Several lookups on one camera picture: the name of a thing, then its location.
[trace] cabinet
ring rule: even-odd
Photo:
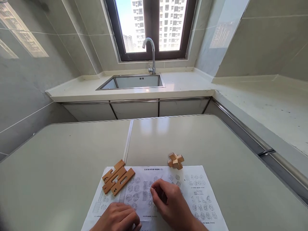
[[[118,119],[158,117],[158,99],[110,101]]]
[[[64,103],[63,106],[79,121],[115,120],[109,101]]]
[[[205,97],[160,99],[159,116],[202,114],[208,101]]]

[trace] hand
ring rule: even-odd
[[[111,203],[90,231],[133,231],[141,229],[140,218],[133,208],[123,203]]]
[[[152,184],[150,191],[153,196],[153,202],[158,208],[159,213],[173,230],[208,231],[206,227],[192,215],[177,185],[159,179]],[[158,196],[162,191],[164,191],[167,196],[167,204]]]

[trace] table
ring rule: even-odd
[[[0,163],[1,218],[17,231],[80,230],[104,168],[203,165],[230,231],[307,230],[308,209],[216,116],[53,124]]]

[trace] high-rise building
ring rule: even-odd
[[[179,50],[184,25],[187,0],[160,0],[159,3],[159,50]],[[136,36],[134,52],[144,52],[145,39],[143,1],[132,0]]]
[[[133,38],[131,35],[123,35],[124,46],[126,53],[134,52]]]

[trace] window frame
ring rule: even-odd
[[[159,37],[160,31],[160,1],[159,0],[144,0],[143,1],[143,22],[145,37],[150,37],[155,45],[155,59],[168,60],[168,59],[185,59],[190,32],[193,25],[193,17],[195,12],[197,0],[187,0],[186,11],[183,13],[186,17],[183,19],[183,31],[181,37],[180,50],[176,51],[159,51]],[[116,0],[106,0],[106,5],[113,28],[118,52],[122,62],[128,61],[148,61],[152,60],[152,47],[150,43],[146,45],[146,52],[126,53],[124,46],[124,39],[120,24],[120,18],[117,11]]]

